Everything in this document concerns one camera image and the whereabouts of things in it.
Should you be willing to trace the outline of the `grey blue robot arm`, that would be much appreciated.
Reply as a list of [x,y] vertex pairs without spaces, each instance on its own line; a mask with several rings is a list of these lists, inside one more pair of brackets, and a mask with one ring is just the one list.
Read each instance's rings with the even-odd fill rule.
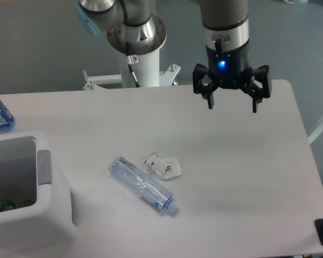
[[[252,109],[257,111],[258,104],[271,96],[272,85],[269,66],[250,66],[247,1],[198,1],[198,6],[208,63],[193,69],[194,93],[212,109],[216,89],[241,90],[252,98]],[[78,1],[75,8],[87,30],[105,33],[119,53],[125,88],[161,85],[159,50],[167,32],[150,1]]]

